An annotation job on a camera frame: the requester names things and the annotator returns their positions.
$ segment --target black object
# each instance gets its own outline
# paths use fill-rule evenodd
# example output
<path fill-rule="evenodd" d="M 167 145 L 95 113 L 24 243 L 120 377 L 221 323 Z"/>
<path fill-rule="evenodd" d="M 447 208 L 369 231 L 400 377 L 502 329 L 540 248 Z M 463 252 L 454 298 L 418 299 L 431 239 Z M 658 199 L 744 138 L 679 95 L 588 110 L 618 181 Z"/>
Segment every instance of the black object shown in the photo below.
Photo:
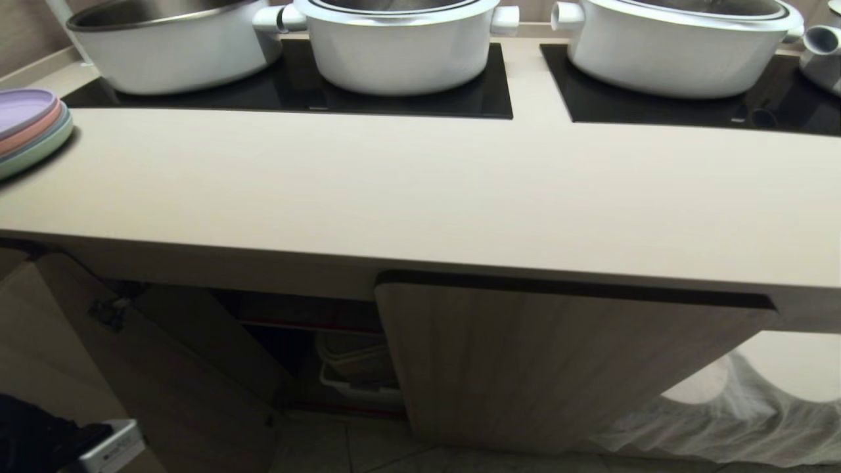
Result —
<path fill-rule="evenodd" d="M 680 100 L 613 87 L 576 68 L 566 45 L 540 45 L 573 122 L 710 126 L 841 136 L 841 98 L 812 84 L 795 56 L 775 56 L 746 93 Z"/>
<path fill-rule="evenodd" d="M 56 473 L 114 433 L 79 428 L 40 407 L 0 394 L 0 473 Z"/>
<path fill-rule="evenodd" d="M 275 64 L 237 82 L 193 93 L 154 97 L 114 91 L 97 79 L 63 98 L 71 108 L 223 109 L 340 114 L 514 118 L 502 47 L 490 45 L 488 66 L 473 81 L 441 93 L 387 98 L 348 92 L 318 73 L 307 40 L 283 40 Z"/>

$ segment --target black induction cooktop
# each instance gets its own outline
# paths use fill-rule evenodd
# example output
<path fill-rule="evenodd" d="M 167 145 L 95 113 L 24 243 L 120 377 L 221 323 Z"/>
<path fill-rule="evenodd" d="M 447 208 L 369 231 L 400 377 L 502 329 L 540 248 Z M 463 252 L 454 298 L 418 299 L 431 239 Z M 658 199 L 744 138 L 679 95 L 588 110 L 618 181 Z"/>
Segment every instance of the black induction cooktop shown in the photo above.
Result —
<path fill-rule="evenodd" d="M 775 56 L 746 93 L 678 100 L 598 81 L 567 58 L 566 45 L 541 45 L 573 122 L 709 126 L 841 136 L 841 98 L 800 74 L 799 59 Z"/>
<path fill-rule="evenodd" d="M 473 81 L 442 93 L 385 98 L 338 88 L 318 73 L 307 40 L 284 40 L 278 62 L 254 76 L 192 93 L 128 95 L 97 79 L 64 98 L 71 108 L 224 109 L 335 114 L 429 115 L 514 118 L 499 44 L 490 45 L 488 66 Z"/>

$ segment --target cooking pot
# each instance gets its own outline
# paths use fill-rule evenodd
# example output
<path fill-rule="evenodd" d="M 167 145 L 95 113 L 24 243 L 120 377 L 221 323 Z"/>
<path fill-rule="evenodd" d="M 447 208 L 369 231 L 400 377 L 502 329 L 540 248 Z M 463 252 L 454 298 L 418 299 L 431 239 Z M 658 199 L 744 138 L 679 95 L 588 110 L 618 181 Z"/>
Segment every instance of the cooking pot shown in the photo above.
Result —
<path fill-rule="evenodd" d="M 514 35 L 520 23 L 518 7 L 499 3 L 294 0 L 276 7 L 279 13 L 267 10 L 262 27 L 308 29 L 319 72 L 340 88 L 419 95 L 455 88 L 484 70 L 491 33 Z"/>
<path fill-rule="evenodd" d="M 800 68 L 818 86 L 841 97 L 841 0 L 829 2 L 832 16 L 826 25 L 812 26 L 803 42 Z"/>
<path fill-rule="evenodd" d="M 266 8 L 268 0 L 111 0 L 72 16 L 67 28 L 113 88 L 179 93 L 235 81 L 280 57 L 278 35 L 253 24 Z"/>
<path fill-rule="evenodd" d="M 803 17 L 779 0 L 558 2 L 569 59 L 612 85 L 673 98 L 724 98 L 750 89 Z"/>

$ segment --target kitchen counter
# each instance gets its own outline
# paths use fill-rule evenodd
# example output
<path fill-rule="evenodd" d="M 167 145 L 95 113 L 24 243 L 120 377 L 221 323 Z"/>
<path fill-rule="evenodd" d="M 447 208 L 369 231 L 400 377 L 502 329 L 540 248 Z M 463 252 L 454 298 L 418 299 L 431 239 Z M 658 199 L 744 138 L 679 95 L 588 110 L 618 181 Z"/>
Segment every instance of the kitchen counter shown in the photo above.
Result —
<path fill-rule="evenodd" d="M 0 236 L 841 288 L 839 138 L 575 124 L 559 41 L 495 41 L 513 120 L 74 109 L 72 144 L 0 184 Z"/>

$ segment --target cabinet door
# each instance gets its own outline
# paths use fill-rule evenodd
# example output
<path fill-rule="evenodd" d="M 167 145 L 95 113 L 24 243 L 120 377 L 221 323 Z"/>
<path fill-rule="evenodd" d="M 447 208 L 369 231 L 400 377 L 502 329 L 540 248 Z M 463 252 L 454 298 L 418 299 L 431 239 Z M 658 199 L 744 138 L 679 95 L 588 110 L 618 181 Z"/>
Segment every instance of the cabinet door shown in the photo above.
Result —
<path fill-rule="evenodd" d="M 265 473 L 273 410 L 129 310 L 115 332 L 88 308 L 113 298 L 68 257 L 0 282 L 0 392 L 80 425 L 134 418 L 149 449 L 126 471 Z"/>
<path fill-rule="evenodd" d="M 777 317 L 757 295 L 385 274 L 375 295 L 412 428 L 556 454 Z"/>

